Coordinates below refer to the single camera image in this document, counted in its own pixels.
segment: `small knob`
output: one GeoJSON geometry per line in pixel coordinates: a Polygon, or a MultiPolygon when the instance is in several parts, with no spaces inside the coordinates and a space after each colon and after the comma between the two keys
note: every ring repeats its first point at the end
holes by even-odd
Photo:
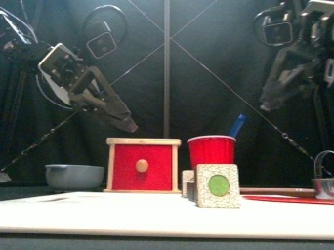
{"type": "Polygon", "coordinates": [[[140,173],[144,173],[148,169],[148,162],[145,160],[139,160],[136,163],[136,169],[140,173]]]}

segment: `plastic cup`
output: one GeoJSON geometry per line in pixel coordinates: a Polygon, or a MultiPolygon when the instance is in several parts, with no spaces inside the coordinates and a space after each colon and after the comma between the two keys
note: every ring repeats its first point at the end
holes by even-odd
{"type": "Polygon", "coordinates": [[[200,136],[188,139],[192,168],[197,164],[233,164],[235,138],[200,136]]]}

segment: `metal rod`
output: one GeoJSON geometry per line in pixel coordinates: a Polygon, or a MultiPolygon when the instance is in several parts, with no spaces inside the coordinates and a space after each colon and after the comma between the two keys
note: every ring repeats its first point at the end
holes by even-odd
{"type": "Polygon", "coordinates": [[[164,104],[163,104],[163,137],[169,138],[169,101],[171,101],[171,3],[169,0],[164,0],[164,104]]]}

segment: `black backdrop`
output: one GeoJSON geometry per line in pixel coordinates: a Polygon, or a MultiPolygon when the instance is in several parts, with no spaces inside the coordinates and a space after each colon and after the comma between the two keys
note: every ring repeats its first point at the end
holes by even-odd
{"type": "MultiPolygon", "coordinates": [[[[276,2],[171,0],[168,137],[181,139],[179,171],[191,168],[187,139],[227,134],[242,113],[248,120],[236,140],[236,164],[244,187],[308,187],[312,178],[311,161],[240,100],[242,97],[258,109],[276,51],[254,39],[251,19],[276,2]]],[[[75,115],[6,169],[17,182],[42,182],[45,164],[89,164],[107,168],[107,138],[163,138],[164,1],[29,0],[24,3],[38,40],[50,45],[62,43],[71,49],[77,45],[84,17],[96,6],[117,6],[128,20],[128,36],[121,45],[107,57],[89,62],[108,78],[139,130],[128,134],[104,126],[87,114],[75,115]]],[[[0,5],[24,19],[20,1],[2,0],[0,5]]],[[[124,27],[119,16],[108,13],[103,18],[115,36],[120,36],[124,27]]],[[[42,98],[30,66],[21,60],[8,62],[2,55],[0,57],[0,160],[4,167],[72,112],[42,98]],[[28,73],[25,81],[20,81],[22,72],[28,73]]],[[[311,155],[320,152],[311,97],[295,96],[283,108],[262,114],[311,155]]]]}

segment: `blue pen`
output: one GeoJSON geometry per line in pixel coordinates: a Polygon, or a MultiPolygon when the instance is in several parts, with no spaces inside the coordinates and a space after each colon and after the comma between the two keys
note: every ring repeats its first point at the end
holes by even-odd
{"type": "Polygon", "coordinates": [[[229,137],[236,138],[239,131],[246,123],[246,120],[247,120],[247,117],[243,114],[240,114],[236,121],[235,121],[233,127],[229,131],[229,137]]]}

